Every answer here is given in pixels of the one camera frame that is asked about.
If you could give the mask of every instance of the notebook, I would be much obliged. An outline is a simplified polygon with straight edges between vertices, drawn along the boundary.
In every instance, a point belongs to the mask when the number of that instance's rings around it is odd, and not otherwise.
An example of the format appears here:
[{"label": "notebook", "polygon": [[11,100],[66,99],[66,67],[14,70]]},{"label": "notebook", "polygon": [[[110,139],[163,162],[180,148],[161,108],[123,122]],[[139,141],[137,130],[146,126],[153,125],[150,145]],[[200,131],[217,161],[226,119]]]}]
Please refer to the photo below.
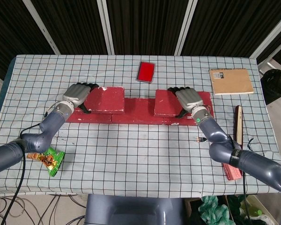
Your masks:
[{"label": "notebook", "polygon": [[209,73],[215,95],[254,93],[246,69],[211,69]]}]

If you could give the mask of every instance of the green snack bag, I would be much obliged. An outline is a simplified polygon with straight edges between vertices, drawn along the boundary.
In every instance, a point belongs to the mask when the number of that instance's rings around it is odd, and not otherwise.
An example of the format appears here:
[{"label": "green snack bag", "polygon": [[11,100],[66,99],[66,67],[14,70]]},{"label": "green snack bag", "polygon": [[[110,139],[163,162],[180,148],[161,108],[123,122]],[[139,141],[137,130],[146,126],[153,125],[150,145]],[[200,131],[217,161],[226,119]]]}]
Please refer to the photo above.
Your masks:
[{"label": "green snack bag", "polygon": [[44,153],[28,153],[26,156],[26,158],[41,161],[47,167],[51,177],[54,177],[57,173],[64,157],[65,153],[63,151],[56,152],[56,150],[51,147]]}]

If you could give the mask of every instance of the gray robot arm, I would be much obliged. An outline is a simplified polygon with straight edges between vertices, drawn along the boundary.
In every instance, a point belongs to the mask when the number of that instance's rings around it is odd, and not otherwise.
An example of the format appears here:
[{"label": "gray robot arm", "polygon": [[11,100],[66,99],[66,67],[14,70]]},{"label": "gray robot arm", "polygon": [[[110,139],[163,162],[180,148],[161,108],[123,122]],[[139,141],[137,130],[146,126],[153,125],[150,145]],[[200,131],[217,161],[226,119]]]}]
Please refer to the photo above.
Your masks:
[{"label": "gray robot arm", "polygon": [[52,138],[73,113],[74,108],[83,104],[87,95],[97,84],[77,83],[71,85],[63,95],[63,100],[40,123],[40,134],[22,134],[18,139],[0,146],[0,172],[17,164],[23,157],[22,149],[28,152],[45,152]]},{"label": "gray robot arm", "polygon": [[214,161],[237,167],[281,191],[280,164],[255,152],[241,150],[236,142],[232,144],[230,137],[212,118],[209,111],[203,106],[201,97],[194,89],[170,88],[169,90],[175,93],[182,107],[192,114],[206,138],[212,142],[209,154]]}]

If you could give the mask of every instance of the table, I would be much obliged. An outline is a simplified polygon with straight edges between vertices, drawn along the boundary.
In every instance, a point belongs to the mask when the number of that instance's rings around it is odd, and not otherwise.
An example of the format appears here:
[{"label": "table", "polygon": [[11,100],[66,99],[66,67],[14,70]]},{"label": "table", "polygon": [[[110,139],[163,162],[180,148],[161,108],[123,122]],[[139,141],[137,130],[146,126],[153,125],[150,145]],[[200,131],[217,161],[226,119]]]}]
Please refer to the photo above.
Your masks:
[{"label": "table", "polygon": [[[151,84],[136,81],[141,60],[156,64]],[[244,149],[281,162],[260,86],[255,59],[131,55],[18,55],[3,84],[0,145],[21,129],[42,120],[46,107],[61,100],[78,81],[123,86],[128,98],[154,98],[156,89],[189,86],[209,91],[211,68],[246,68],[254,94],[211,95],[216,121],[233,134],[234,109],[244,112]],[[39,133],[38,128],[30,132]],[[242,179],[228,181],[220,163],[211,160],[209,142],[198,127],[66,123],[52,147],[65,151],[55,177],[38,161],[27,160],[21,192],[27,194],[94,193],[148,197],[201,197],[243,192]],[[0,194],[15,192],[22,163],[0,172]],[[246,176],[248,193],[277,192]]]}]

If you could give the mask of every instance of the black bin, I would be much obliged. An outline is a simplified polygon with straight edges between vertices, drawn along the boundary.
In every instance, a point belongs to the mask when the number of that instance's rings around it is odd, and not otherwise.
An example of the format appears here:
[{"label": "black bin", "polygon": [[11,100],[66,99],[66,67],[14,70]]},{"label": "black bin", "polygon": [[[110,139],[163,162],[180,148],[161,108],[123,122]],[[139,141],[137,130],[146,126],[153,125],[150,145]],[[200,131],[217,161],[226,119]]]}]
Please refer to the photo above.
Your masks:
[{"label": "black bin", "polygon": [[281,70],[268,70],[261,78],[263,96],[266,104],[281,97]]}]

